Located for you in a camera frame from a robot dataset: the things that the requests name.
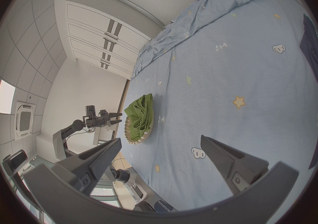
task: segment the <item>bed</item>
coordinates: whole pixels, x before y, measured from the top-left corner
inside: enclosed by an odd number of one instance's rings
[[[122,153],[179,211],[232,196],[200,149],[201,135],[300,172],[305,186],[318,136],[318,86],[300,43],[296,0],[196,0],[140,51],[124,109],[153,94],[154,127]]]

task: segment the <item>air conditioner grille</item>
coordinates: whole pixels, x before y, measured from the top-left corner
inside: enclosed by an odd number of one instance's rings
[[[30,121],[31,121],[31,112],[21,112],[20,131],[29,130]]]

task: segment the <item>bodenai logo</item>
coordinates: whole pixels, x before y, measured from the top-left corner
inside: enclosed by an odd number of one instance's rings
[[[164,200],[155,202],[154,208],[158,213],[169,213],[173,210],[173,207]]]

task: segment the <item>white cabinet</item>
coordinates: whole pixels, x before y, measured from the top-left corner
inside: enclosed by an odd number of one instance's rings
[[[74,57],[130,79],[139,50],[150,38],[104,12],[67,3],[67,30]]]

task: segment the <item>ceiling air conditioner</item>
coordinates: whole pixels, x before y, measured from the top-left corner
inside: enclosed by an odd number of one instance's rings
[[[35,105],[17,102],[14,121],[14,139],[20,139],[32,134]]]

